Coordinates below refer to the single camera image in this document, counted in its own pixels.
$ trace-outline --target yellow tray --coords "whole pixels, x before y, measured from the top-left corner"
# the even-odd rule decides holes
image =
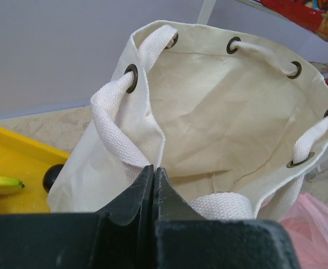
[[[69,154],[0,127],[0,175],[18,178],[25,188],[0,196],[0,214],[49,212],[42,180],[54,164],[64,164]]]

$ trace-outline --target dark round fruit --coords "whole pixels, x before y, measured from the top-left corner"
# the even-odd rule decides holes
[[[63,164],[55,164],[51,168],[49,168],[46,174],[44,175],[43,188],[46,192],[49,192],[49,190],[51,189],[63,166]]]

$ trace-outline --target pink plastic bag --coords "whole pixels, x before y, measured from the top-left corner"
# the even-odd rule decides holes
[[[328,269],[328,207],[308,193],[300,194],[282,217],[302,269]]]

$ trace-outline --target yellow banana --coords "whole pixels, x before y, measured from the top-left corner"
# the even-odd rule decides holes
[[[24,184],[19,179],[0,176],[0,195],[11,194],[24,188]]]

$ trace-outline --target white tote bag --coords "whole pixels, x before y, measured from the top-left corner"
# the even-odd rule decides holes
[[[49,192],[52,212],[96,211],[154,164],[208,219],[277,220],[328,159],[323,77],[253,35],[153,22],[130,36],[91,104]]]

